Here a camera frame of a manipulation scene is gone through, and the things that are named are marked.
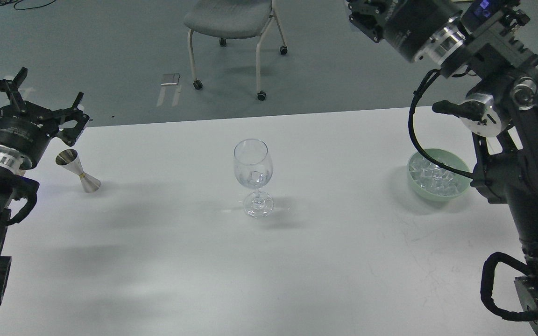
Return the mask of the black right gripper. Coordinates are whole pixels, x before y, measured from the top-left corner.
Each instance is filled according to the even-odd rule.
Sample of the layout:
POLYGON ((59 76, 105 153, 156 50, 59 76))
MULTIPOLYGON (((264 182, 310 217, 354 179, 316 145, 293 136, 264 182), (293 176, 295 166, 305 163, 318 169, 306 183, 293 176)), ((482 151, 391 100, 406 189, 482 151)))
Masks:
POLYGON ((372 42, 386 41, 407 62, 443 64, 466 46, 462 10, 450 0, 346 0, 348 21, 372 42))

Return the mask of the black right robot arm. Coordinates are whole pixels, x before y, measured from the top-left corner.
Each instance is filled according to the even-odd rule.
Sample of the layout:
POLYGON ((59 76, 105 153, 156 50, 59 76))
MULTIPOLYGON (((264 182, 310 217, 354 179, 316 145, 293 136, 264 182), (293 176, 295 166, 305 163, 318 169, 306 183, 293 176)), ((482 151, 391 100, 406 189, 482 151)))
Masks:
POLYGON ((510 207, 524 262, 496 252, 484 262, 480 296, 507 321, 528 322, 538 335, 538 55, 514 36, 529 17, 518 0, 474 0, 462 11, 450 0, 350 0, 350 22, 378 43, 387 41, 408 62, 430 57, 430 70, 413 93, 408 130, 416 150, 434 164, 470 179, 491 204, 510 207), (480 82, 461 104, 443 100, 436 113, 471 128, 476 166, 471 173, 429 155, 413 119, 439 76, 474 73, 480 82))

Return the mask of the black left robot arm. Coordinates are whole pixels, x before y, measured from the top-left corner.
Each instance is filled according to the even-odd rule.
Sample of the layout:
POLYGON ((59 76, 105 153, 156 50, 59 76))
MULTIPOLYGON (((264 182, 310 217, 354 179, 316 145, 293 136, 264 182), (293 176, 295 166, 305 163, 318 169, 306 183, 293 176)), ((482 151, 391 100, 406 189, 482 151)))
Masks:
POLYGON ((0 304, 11 268, 11 258, 1 255, 8 228, 23 221, 38 201, 39 183, 19 172, 36 168, 53 138, 75 145, 89 121, 79 107, 83 93, 69 108, 57 110, 24 100, 19 87, 27 74, 21 68, 13 79, 0 79, 0 304))

